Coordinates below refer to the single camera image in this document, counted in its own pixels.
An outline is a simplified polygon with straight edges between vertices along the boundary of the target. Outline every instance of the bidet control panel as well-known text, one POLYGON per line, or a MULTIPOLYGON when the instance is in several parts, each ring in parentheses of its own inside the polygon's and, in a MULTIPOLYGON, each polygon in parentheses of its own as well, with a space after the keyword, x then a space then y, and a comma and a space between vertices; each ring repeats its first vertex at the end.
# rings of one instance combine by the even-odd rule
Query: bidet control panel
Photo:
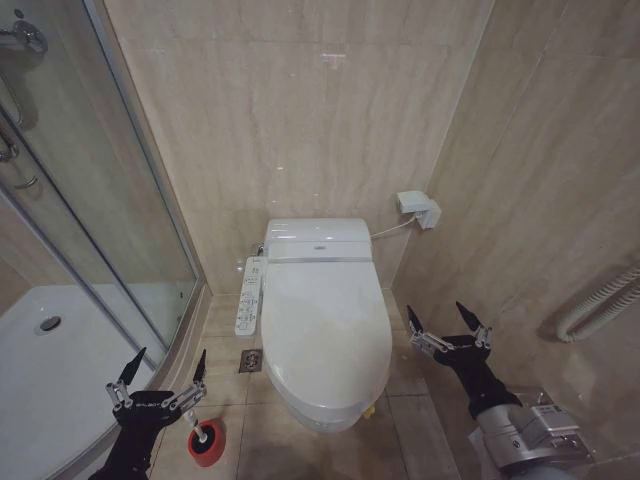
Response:
POLYGON ((266 261, 266 257, 247 258, 242 279, 242 292, 238 303, 238 314, 236 315, 236 335, 253 335, 256 331, 262 272, 266 261))

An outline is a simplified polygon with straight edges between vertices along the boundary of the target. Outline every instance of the red plunger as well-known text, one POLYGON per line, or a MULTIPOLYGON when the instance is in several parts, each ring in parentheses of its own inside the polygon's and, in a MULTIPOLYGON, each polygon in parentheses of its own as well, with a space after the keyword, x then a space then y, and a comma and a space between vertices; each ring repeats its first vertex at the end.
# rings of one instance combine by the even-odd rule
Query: red plunger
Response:
POLYGON ((201 467, 210 467, 216 463, 224 453, 226 444, 226 436, 224 434, 224 425, 219 418, 212 418, 200 422, 197 427, 191 431, 188 440, 189 453, 201 467), (199 428, 206 435, 204 441, 196 432, 199 428))

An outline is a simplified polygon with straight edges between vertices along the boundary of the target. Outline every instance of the beige floor tile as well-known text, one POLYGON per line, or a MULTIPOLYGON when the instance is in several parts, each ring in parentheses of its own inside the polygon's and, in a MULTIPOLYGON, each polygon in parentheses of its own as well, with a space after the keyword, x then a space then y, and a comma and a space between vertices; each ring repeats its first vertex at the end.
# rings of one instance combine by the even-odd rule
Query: beige floor tile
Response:
POLYGON ((239 480, 322 478, 321 437, 282 404, 247 405, 239 480))
POLYGON ((203 337, 235 336, 240 295, 214 295, 204 326, 203 337))
POLYGON ((307 429, 283 404, 246 408, 239 480, 407 478, 386 398, 369 420, 333 434, 307 429))
POLYGON ((199 420, 222 417, 226 429, 224 453, 218 462, 208 468, 199 467, 187 451, 190 429, 186 422, 179 420, 167 427, 151 472, 151 480, 235 479, 240 455, 244 408, 243 405, 195 408, 199 420))
POLYGON ((389 314, 391 330, 405 330, 404 320, 402 315, 400 315, 400 310, 391 290, 388 288, 383 289, 382 296, 384 297, 384 304, 386 305, 387 313, 389 314))
POLYGON ((428 395, 391 397, 410 480, 459 480, 438 414, 428 395))
POLYGON ((376 412, 348 430, 324 437, 328 454, 324 478, 402 480, 407 478, 398 437, 386 397, 376 412))
POLYGON ((253 338, 205 337, 200 350, 207 349, 204 383, 207 395, 199 405, 242 405, 247 399, 249 374, 238 373, 242 350, 253 348, 253 338))
POLYGON ((393 350, 389 367, 388 396, 423 395, 429 393, 418 364, 417 353, 404 330, 393 330, 393 350))
POLYGON ((273 387, 269 375, 264 371, 252 373, 249 378, 249 394, 247 395, 247 403, 279 403, 281 401, 280 394, 273 387))

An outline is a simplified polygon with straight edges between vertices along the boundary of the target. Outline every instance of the toilet lid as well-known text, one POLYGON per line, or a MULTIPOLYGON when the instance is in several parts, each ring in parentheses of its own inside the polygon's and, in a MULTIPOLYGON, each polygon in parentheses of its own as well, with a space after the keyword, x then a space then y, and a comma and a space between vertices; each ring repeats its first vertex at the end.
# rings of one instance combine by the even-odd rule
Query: toilet lid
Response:
POLYGON ((278 390, 302 410, 366 409, 384 389, 391 355, 373 263, 269 264, 265 285, 261 333, 278 390))

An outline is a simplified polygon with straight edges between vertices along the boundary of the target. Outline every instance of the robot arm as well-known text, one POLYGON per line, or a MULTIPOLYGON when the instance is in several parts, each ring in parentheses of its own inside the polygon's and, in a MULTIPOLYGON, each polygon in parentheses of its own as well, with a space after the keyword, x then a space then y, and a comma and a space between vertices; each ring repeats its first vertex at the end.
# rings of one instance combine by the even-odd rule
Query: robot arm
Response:
POLYGON ((483 326, 462 304, 456 302, 456 306, 472 334, 437 337, 424 331, 407 306, 411 343, 456 373, 469 398, 469 413, 480 425, 482 443, 500 472, 525 475, 517 477, 522 479, 567 478, 561 471, 555 477, 535 475, 542 466, 548 473, 550 464, 589 460, 579 427, 555 404, 523 406, 486 363, 491 353, 491 328, 483 326))
POLYGON ((456 305, 472 335, 440 338, 424 332, 420 320, 408 306, 409 326, 413 333, 411 343, 439 364, 453 369, 467 392, 469 413, 474 419, 496 405, 522 405, 486 363, 491 353, 491 328, 482 325, 478 317, 461 303, 456 302, 456 305))
POLYGON ((107 393, 113 402, 113 416, 121 427, 104 466, 90 480, 114 478, 146 480, 151 451, 158 433, 181 416, 191 424, 202 442, 206 435, 197 425, 191 408, 206 394, 203 383, 206 350, 202 352, 193 377, 193 383, 184 391, 174 394, 168 390, 140 390, 129 395, 131 384, 146 349, 143 348, 125 367, 116 383, 108 383, 107 393))

